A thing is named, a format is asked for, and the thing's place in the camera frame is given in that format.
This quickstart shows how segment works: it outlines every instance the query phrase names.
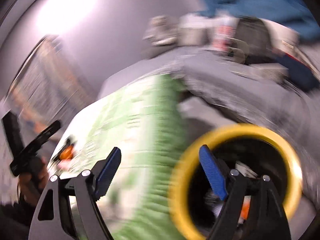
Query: orange object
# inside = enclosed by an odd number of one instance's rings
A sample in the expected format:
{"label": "orange object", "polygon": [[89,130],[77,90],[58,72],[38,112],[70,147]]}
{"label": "orange object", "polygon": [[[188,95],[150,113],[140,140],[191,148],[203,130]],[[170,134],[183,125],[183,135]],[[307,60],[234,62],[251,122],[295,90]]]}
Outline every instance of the orange object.
{"label": "orange object", "polygon": [[250,199],[244,199],[240,217],[247,220],[250,207]]}
{"label": "orange object", "polygon": [[73,158],[73,145],[68,146],[59,156],[60,160],[71,160]]}

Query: person's hand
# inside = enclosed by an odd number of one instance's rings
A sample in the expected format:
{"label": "person's hand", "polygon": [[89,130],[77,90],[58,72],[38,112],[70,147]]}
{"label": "person's hand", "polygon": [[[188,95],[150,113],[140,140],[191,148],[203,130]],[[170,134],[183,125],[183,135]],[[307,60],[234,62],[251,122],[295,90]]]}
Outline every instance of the person's hand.
{"label": "person's hand", "polygon": [[[49,174],[47,172],[47,168],[45,165],[44,160],[42,160],[44,163],[43,169],[41,172],[39,172],[38,174],[38,178],[39,178],[39,185],[38,188],[39,189],[44,189],[45,186],[47,185],[48,179],[49,179]],[[20,191],[22,193],[22,195],[25,198],[25,201],[30,204],[33,207],[36,207],[38,204],[38,200],[36,198],[36,196],[30,192],[29,188],[28,188],[28,183],[31,180],[31,174],[30,173],[22,173],[19,175],[19,185],[20,185]]]}

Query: yellow tape roll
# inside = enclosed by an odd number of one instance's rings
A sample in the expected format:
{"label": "yellow tape roll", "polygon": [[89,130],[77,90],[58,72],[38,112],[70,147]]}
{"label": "yellow tape roll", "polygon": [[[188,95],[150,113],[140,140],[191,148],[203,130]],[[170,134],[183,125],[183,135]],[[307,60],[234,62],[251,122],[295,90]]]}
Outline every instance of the yellow tape roll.
{"label": "yellow tape roll", "polygon": [[199,148],[206,144],[212,150],[219,144],[240,136],[268,142],[281,154],[288,176],[284,211],[288,219],[296,211],[302,194],[302,171],[299,158],[291,145],[275,132],[252,124],[219,128],[197,139],[185,151],[172,174],[169,187],[170,214],[175,226],[187,240],[205,240],[191,220],[187,202],[189,184],[199,165]]}

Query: white wall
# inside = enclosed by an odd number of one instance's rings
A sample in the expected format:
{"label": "white wall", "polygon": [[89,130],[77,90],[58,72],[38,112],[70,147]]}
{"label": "white wall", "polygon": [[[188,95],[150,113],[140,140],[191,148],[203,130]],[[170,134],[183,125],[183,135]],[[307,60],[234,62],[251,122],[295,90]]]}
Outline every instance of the white wall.
{"label": "white wall", "polygon": [[0,89],[9,88],[37,42],[54,33],[98,92],[106,78],[140,60],[141,38],[150,17],[179,17],[199,8],[199,0],[37,0],[2,46]]}

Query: metal screw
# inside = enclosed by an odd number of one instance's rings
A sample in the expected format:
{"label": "metal screw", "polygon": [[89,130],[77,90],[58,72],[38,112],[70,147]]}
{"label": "metal screw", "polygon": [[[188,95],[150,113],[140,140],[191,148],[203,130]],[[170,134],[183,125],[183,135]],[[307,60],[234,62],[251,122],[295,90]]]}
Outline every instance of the metal screw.
{"label": "metal screw", "polygon": [[263,176],[262,176],[262,179],[263,179],[264,181],[270,181],[270,177],[269,177],[268,175],[263,175]]}
{"label": "metal screw", "polygon": [[81,172],[81,175],[84,176],[84,177],[88,177],[90,175],[91,171],[89,170],[84,170]]}
{"label": "metal screw", "polygon": [[57,175],[53,175],[50,177],[50,181],[55,182],[58,179]]}
{"label": "metal screw", "polygon": [[232,169],[232,170],[230,171],[230,174],[231,174],[232,176],[238,176],[238,175],[239,175],[239,171],[236,170],[236,169]]}

